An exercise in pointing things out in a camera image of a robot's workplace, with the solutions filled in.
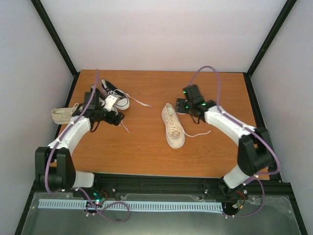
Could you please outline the beige lace platform sneaker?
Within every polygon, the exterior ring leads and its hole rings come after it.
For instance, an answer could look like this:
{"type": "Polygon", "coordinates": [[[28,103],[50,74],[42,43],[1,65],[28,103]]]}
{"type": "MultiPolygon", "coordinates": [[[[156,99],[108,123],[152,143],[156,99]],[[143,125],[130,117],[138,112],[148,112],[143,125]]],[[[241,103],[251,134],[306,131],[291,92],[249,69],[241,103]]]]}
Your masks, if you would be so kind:
{"type": "Polygon", "coordinates": [[[179,149],[183,147],[186,137],[194,138],[211,133],[211,131],[208,131],[196,135],[187,134],[178,118],[174,107],[170,103],[166,103],[166,105],[163,107],[161,111],[161,117],[165,125],[165,136],[167,143],[173,149],[179,149]]]}

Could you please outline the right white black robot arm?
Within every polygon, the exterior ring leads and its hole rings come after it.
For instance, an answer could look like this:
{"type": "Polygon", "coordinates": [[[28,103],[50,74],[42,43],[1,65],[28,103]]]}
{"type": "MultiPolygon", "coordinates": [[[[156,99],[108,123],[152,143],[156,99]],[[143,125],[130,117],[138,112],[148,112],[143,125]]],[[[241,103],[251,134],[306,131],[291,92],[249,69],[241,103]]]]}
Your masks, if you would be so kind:
{"type": "Polygon", "coordinates": [[[195,124],[210,124],[235,142],[238,147],[237,164],[222,177],[217,191],[230,198],[243,183],[257,178],[262,170],[277,165],[269,132],[264,127],[253,127],[226,112],[217,102],[205,101],[197,85],[183,88],[184,98],[176,100],[176,111],[189,114],[195,124]]]}

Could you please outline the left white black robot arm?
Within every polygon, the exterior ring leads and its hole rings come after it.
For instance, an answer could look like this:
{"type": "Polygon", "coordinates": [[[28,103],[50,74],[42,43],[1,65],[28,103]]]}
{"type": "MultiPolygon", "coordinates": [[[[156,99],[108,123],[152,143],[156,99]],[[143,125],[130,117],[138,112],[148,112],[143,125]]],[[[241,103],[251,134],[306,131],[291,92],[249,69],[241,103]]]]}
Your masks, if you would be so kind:
{"type": "Polygon", "coordinates": [[[84,102],[79,104],[68,125],[48,146],[35,151],[35,182],[48,193],[84,188],[96,197],[102,185],[94,180],[94,174],[75,170],[72,153],[82,137],[94,132],[101,122],[118,126],[124,114],[116,109],[119,96],[110,93],[102,98],[94,88],[85,93],[84,102]]]}

